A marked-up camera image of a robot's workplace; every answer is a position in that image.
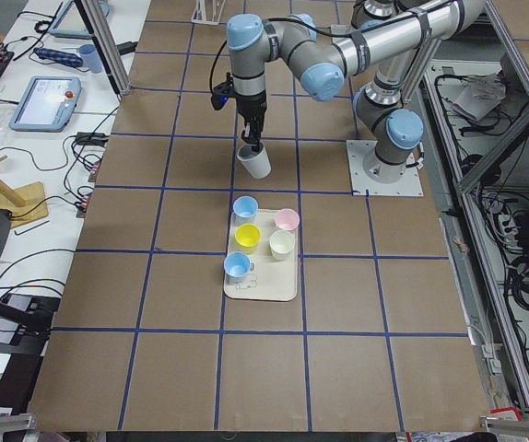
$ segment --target beige tray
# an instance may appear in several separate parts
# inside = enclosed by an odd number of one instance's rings
[[[241,283],[229,284],[224,277],[224,293],[234,299],[252,299],[262,301],[290,301],[298,293],[298,233],[295,233],[296,248],[284,261],[277,261],[271,255],[268,240],[276,230],[275,214],[277,210],[259,209],[254,223],[261,231],[261,240],[254,253],[249,256],[251,271]],[[238,251],[234,239],[236,226],[229,229],[228,253]]]

